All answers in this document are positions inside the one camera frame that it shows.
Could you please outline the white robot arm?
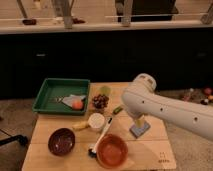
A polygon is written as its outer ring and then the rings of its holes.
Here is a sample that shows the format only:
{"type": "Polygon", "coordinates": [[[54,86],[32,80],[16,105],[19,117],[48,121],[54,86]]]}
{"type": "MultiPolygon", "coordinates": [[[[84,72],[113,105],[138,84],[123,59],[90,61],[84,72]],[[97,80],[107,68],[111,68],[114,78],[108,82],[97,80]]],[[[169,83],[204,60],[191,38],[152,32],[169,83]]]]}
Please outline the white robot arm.
{"type": "Polygon", "coordinates": [[[150,114],[213,141],[213,107],[157,95],[155,79],[139,74],[122,93],[129,116],[150,114]]]}

